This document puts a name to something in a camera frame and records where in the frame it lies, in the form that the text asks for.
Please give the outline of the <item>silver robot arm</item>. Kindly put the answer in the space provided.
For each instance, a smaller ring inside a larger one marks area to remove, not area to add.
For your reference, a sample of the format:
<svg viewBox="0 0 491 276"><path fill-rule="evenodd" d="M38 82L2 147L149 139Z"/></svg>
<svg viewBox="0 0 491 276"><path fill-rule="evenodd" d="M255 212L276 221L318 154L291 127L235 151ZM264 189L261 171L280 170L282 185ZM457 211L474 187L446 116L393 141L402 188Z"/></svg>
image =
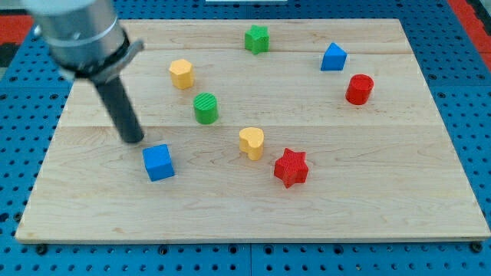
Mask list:
<svg viewBox="0 0 491 276"><path fill-rule="evenodd" d="M51 57L67 79L87 79L97 89L120 138L138 143L143 130L120 72L144 49L131 42L108 0L22 0Z"/></svg>

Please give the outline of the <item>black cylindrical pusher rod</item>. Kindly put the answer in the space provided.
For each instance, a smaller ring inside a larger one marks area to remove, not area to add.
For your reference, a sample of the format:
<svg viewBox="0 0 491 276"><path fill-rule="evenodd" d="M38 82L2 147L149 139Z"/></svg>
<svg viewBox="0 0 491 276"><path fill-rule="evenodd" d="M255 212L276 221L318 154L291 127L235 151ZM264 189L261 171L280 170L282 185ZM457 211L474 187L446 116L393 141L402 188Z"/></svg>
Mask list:
<svg viewBox="0 0 491 276"><path fill-rule="evenodd" d="M125 143L139 143L144 137L143 130L122 80L116 77L105 84L96 84L95 87L120 138Z"/></svg>

